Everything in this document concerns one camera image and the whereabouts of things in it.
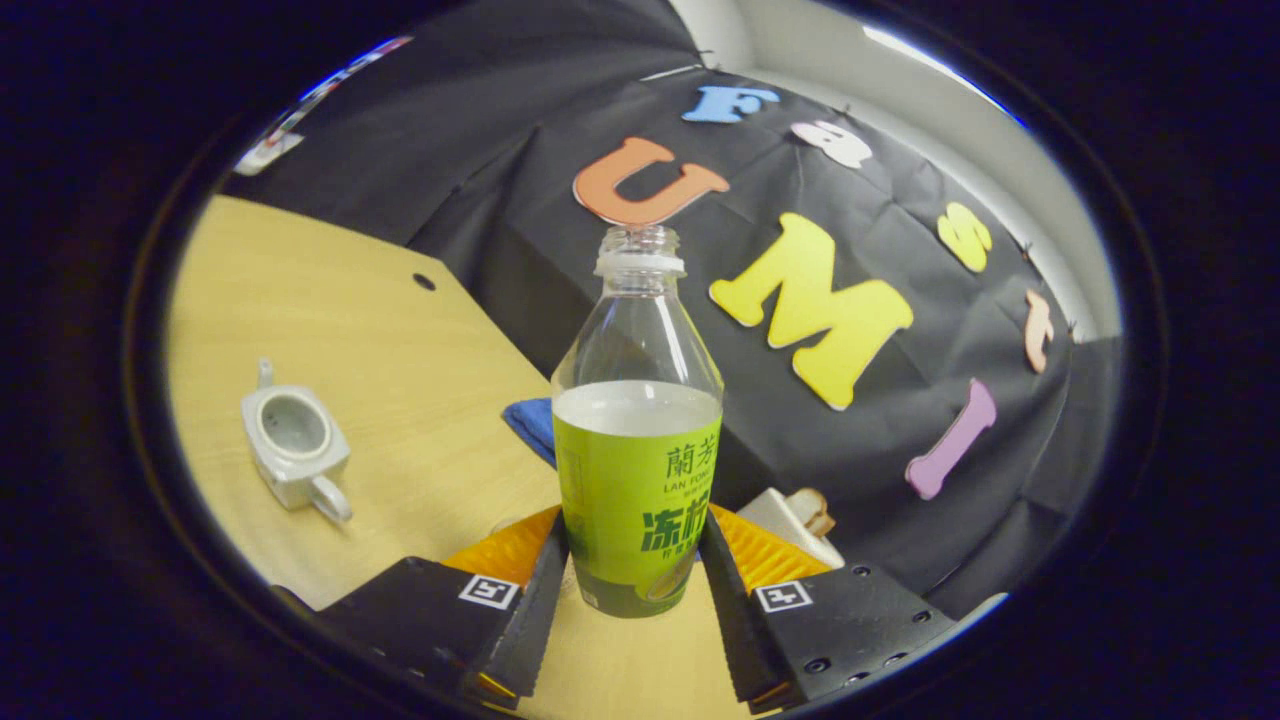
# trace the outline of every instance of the bottle neck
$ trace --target bottle neck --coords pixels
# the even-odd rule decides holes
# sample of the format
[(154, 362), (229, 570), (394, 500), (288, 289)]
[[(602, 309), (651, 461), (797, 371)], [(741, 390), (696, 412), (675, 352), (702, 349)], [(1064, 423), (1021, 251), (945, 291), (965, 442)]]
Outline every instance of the bottle neck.
[(676, 273), (613, 270), (604, 275), (604, 297), (676, 297)]

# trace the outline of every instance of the black fabric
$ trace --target black fabric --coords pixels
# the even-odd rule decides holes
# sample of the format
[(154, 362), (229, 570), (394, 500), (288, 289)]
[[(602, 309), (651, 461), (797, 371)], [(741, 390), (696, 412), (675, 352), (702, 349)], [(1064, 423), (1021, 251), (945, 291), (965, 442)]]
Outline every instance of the black fabric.
[[(596, 17), (572, 4), (558, 8)], [(461, 42), (475, 29), (456, 27), (449, 37)], [(415, 64), (425, 60), (408, 50), (421, 53), (420, 37), (348, 81), (351, 88), (339, 87), (323, 104), (325, 115), (300, 126), (302, 145), (236, 190), (440, 258), (549, 375), (600, 290), (593, 268), (608, 224), (577, 204), (575, 176), (627, 136), (669, 149), (676, 161), (623, 181), (623, 196), (648, 197), (685, 163), (712, 169), (731, 190), (703, 196), (667, 224), (682, 238), (689, 277), (681, 297), (727, 387), (713, 500), (740, 507), (768, 487), (814, 487), (837, 519), (828, 537), (846, 556), (876, 561), (948, 614), (1010, 589), (1096, 482), (1105, 445), (1097, 418), (1108, 396), (1073, 396), (1071, 378), (1088, 384), (1105, 377), (1115, 354), (1070, 342), (1051, 290), (997, 218), (911, 149), (781, 88), (780, 102), (740, 123), (682, 120), (704, 85), (768, 86), (705, 69), (640, 81), (689, 64), (692, 50), (662, 22), (626, 32), (627, 40), (568, 38), (554, 58), (536, 47), (463, 67), (435, 58), (419, 73)], [(492, 27), (485, 33), (500, 35)], [(500, 44), (474, 36), (461, 45), (468, 58), (492, 58), (479, 49)], [(463, 97), (484, 111), (468, 113)], [(442, 106), (453, 113), (422, 129), (422, 118)], [(790, 133), (792, 123), (813, 120), (852, 131), (873, 158), (849, 169)], [(937, 238), (948, 202), (991, 229), (983, 273), (965, 269)], [(804, 215), (836, 240), (833, 290), (883, 279), (914, 310), (914, 324), (877, 354), (844, 413), (791, 369), (795, 350), (822, 333), (772, 350), (765, 333), (776, 295), (756, 328), (742, 328), (707, 295), (713, 281), (736, 277), (773, 243), (782, 213)], [(1056, 332), (1039, 375), (1023, 351), (1027, 288), (1048, 300)], [(943, 491), (922, 501), (905, 482), (906, 464), (950, 427), (970, 378), (988, 386), (998, 419)]]

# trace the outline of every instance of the green bottle label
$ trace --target green bottle label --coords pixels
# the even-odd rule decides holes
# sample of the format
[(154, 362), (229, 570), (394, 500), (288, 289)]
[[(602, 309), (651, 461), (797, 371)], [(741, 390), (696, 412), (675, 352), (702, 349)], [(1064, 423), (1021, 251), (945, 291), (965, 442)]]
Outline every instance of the green bottle label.
[(625, 437), (553, 416), (564, 523), (586, 602), (641, 618), (684, 596), (707, 518), (721, 418)]

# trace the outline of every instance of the white object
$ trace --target white object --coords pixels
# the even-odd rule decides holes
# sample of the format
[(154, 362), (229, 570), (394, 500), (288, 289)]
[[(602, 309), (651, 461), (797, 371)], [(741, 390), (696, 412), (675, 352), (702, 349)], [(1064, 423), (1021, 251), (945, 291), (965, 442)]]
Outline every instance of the white object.
[(256, 176), (261, 173), (264, 168), (270, 165), (289, 150), (293, 150), (300, 142), (302, 142), (302, 136), (294, 132), (284, 133), (280, 140), (271, 145), (266, 143), (266, 140), (260, 141), (253, 146), (252, 150), (241, 158), (239, 163), (236, 163), (236, 173), (242, 176)]
[[(805, 497), (806, 495), (801, 491), (791, 497), (797, 498), (795, 505), (805, 505), (809, 502)], [(737, 515), (790, 542), (832, 569), (844, 568), (845, 559), (836, 550), (836, 546), (831, 544), (829, 539), (817, 537), (809, 532), (805, 528), (805, 521), (809, 518), (801, 518), (792, 505), (790, 498), (769, 488), (751, 502), (748, 502), (737, 511)]]
[(257, 389), (241, 401), (257, 471), (288, 510), (315, 505), (334, 523), (351, 519), (338, 489), (351, 447), (320, 398), (302, 386), (274, 386), (271, 363), (259, 360)]

